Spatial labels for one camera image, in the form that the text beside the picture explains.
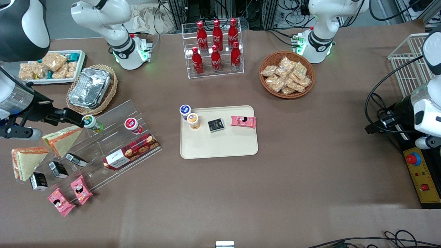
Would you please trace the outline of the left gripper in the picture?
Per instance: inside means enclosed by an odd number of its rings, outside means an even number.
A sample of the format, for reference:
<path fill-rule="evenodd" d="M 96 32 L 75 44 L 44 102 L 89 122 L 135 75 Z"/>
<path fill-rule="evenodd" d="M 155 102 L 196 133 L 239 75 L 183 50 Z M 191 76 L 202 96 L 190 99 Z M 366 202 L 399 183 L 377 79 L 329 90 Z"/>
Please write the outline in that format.
<path fill-rule="evenodd" d="M 414 107 L 411 97 L 405 97 L 393 106 L 393 112 L 387 112 L 379 122 L 365 126 L 368 134 L 384 133 L 386 127 L 396 126 L 399 123 L 414 125 Z"/>

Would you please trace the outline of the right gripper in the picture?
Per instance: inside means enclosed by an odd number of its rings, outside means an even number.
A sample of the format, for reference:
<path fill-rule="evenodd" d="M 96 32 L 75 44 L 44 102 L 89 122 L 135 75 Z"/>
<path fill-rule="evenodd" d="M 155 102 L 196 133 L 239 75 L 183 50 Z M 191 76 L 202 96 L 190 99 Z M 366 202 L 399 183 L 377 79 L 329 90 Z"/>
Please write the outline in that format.
<path fill-rule="evenodd" d="M 23 126 L 27 121 L 45 122 L 53 126 L 59 123 L 71 123 L 78 127 L 84 127 L 83 115 L 71 109 L 59 109 L 53 106 L 53 100 L 40 98 L 31 101 L 26 99 L 7 100 L 7 127 Z M 22 118 L 22 123 L 17 124 L 16 119 Z"/>

